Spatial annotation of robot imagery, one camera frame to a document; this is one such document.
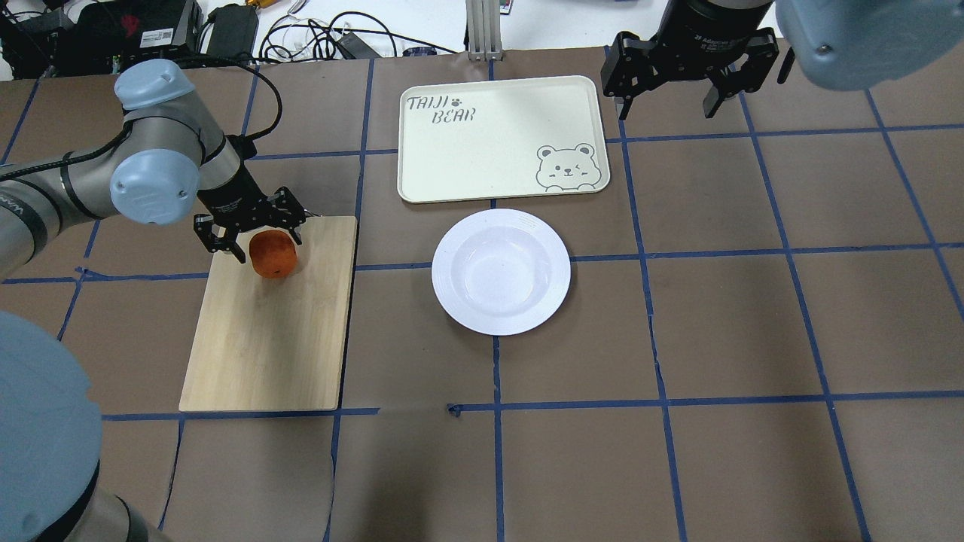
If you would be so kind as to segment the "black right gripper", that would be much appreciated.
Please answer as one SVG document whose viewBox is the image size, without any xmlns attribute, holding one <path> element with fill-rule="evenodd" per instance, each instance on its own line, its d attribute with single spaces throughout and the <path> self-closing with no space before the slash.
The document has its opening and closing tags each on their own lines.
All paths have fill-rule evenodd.
<svg viewBox="0 0 964 542">
<path fill-rule="evenodd" d="M 716 40 L 689 30 L 640 40 L 628 31 L 614 38 L 602 69 L 602 91 L 616 97 L 618 120 L 629 117 L 631 99 L 669 82 L 709 80 L 703 116 L 715 117 L 731 96 L 756 92 L 780 54 L 775 33 L 762 28 Z"/>
</svg>

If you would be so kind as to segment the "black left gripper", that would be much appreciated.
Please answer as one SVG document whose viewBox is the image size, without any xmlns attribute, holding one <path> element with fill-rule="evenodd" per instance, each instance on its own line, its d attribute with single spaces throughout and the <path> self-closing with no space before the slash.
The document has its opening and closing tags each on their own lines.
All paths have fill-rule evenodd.
<svg viewBox="0 0 964 542">
<path fill-rule="evenodd" d="M 239 233 L 271 227 L 285 230 L 295 245 L 302 245 L 300 228 L 307 222 L 307 210 L 287 187 L 271 196 L 258 187 L 223 187 L 200 190 L 197 198 L 208 210 L 194 216 L 194 231 L 210 253 L 226 251 L 240 264 L 247 261 L 237 243 Z"/>
</svg>

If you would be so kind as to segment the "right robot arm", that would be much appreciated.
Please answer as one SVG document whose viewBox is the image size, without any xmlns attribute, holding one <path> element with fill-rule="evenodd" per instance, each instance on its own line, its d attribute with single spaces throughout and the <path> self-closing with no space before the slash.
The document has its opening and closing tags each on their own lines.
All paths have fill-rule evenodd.
<svg viewBox="0 0 964 542">
<path fill-rule="evenodd" d="M 798 65 L 829 90 L 867 90 L 932 64 L 962 40 L 960 1 L 671 1 L 648 40 L 620 32 L 600 69 L 620 119 L 642 93 L 710 82 L 703 116 Z"/>
</svg>

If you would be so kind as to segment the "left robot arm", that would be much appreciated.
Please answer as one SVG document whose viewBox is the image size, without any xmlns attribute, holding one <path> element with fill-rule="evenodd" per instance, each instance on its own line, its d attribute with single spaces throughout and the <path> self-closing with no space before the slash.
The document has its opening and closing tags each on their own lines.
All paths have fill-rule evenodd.
<svg viewBox="0 0 964 542">
<path fill-rule="evenodd" d="M 295 243 L 306 209 L 284 187 L 266 195 L 246 168 L 254 135 L 227 135 L 175 62 L 149 59 L 114 83 L 120 133 L 96 150 L 2 168 L 2 278 L 76 225 L 117 214 L 145 225 L 182 220 L 211 253 L 244 262 L 241 233 L 272 227 Z M 102 419 L 90 380 L 52 333 L 2 313 L 2 539 L 165 541 L 166 533 L 103 489 Z"/>
</svg>

